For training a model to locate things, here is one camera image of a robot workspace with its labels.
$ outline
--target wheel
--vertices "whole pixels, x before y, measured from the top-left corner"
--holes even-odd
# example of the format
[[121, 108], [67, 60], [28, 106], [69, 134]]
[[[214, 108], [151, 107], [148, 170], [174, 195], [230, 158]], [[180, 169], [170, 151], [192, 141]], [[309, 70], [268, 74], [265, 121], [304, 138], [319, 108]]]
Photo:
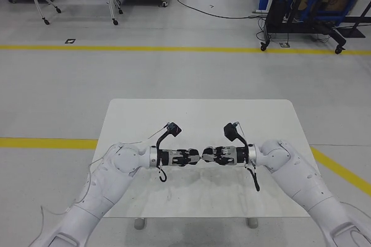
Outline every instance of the wheel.
[[342, 50], [343, 50], [342, 48], [337, 47], [337, 48], [335, 49], [335, 54], [339, 54], [339, 53], [341, 53]]

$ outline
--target white table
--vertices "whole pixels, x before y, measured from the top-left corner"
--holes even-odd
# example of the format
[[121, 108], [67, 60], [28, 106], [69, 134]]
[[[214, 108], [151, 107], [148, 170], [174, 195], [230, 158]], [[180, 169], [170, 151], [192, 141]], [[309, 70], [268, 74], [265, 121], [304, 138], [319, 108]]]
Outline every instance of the white table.
[[[285, 139], [317, 169], [307, 139], [290, 101], [233, 99], [114, 99], [110, 102], [94, 160], [113, 143], [148, 138], [167, 122], [182, 132], [167, 137], [161, 148], [198, 149], [241, 146], [224, 136], [223, 127], [240, 122], [249, 143]], [[149, 145], [155, 144], [154, 136]], [[264, 167], [257, 168], [260, 192], [242, 166], [223, 167], [200, 161], [185, 167], [141, 169], [131, 186], [105, 217], [308, 217], [288, 198]]]

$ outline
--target gray floor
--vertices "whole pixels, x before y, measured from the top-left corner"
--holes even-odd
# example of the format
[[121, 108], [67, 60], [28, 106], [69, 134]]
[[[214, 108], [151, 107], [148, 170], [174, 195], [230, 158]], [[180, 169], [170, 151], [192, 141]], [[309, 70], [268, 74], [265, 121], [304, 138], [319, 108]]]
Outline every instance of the gray floor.
[[[63, 13], [0, 1], [0, 44], [222, 46], [259, 48], [256, 20], [223, 20], [172, 1], [124, 6], [119, 26], [104, 1], [60, 1]], [[243, 16], [255, 1], [188, 0], [215, 14]], [[348, 49], [371, 49], [371, 27]], [[276, 42], [287, 37], [277, 36]], [[333, 49], [290, 35], [292, 48]], [[202, 52], [0, 50], [0, 137], [97, 139], [113, 98], [288, 99], [310, 144], [371, 183], [371, 56]], [[93, 151], [0, 149], [0, 246], [27, 246], [41, 225], [40, 204], [62, 211], [77, 195]], [[338, 197], [371, 215], [371, 199], [324, 166]], [[48, 216], [46, 226], [57, 217]], [[90, 246], [323, 246], [308, 218], [103, 219]]]

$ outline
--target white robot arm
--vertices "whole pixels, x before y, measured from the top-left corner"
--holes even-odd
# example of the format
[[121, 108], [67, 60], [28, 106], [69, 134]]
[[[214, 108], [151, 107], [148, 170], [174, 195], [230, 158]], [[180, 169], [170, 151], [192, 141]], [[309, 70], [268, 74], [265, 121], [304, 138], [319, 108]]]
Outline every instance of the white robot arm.
[[[327, 188], [322, 176], [287, 141], [270, 140], [261, 147], [247, 144], [237, 133], [237, 125], [226, 125], [224, 134], [230, 141], [241, 140], [244, 147], [209, 147], [202, 159], [222, 165], [244, 163], [254, 169], [265, 166], [279, 187], [313, 218], [327, 247], [371, 246], [371, 225], [349, 214]], [[257, 175], [250, 172], [258, 191]]]
[[[175, 123], [165, 127], [167, 131], [158, 139], [156, 146], [146, 150], [141, 151], [132, 144], [112, 145], [93, 171], [91, 179], [88, 177], [80, 198], [61, 222], [54, 229], [42, 232], [30, 246], [83, 247], [101, 218], [122, 198], [141, 167], [160, 168], [161, 171], [159, 164], [195, 165], [200, 159], [196, 149], [159, 149], [165, 137], [177, 136], [181, 132]], [[160, 179], [165, 182], [166, 174]]]

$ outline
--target yellow tape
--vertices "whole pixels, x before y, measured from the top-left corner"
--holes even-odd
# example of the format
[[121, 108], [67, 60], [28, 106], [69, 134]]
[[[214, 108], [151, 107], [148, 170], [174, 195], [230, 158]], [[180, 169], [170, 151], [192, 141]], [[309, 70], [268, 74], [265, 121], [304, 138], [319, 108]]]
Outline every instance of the yellow tape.
[[325, 156], [319, 150], [310, 147], [315, 156], [317, 162], [321, 163], [325, 167], [329, 168], [334, 173], [338, 174], [340, 177], [353, 184], [356, 188], [359, 188], [364, 193], [368, 194], [371, 197], [371, 184], [358, 177], [356, 174], [347, 170], [347, 168], [341, 166], [337, 162], [333, 161], [329, 157]]
[[0, 148], [95, 149], [97, 144], [88, 139], [0, 138]]
[[[11, 45], [0, 44], [0, 50], [44, 50], [44, 51], [163, 51], [163, 52], [226, 52], [226, 53], [262, 53], [260, 48], [232, 47], [182, 47], [182, 46], [47, 46], [47, 45]], [[334, 50], [323, 49], [267, 49], [265, 53], [274, 54], [335, 54]], [[344, 55], [371, 56], [371, 51], [343, 51]]]

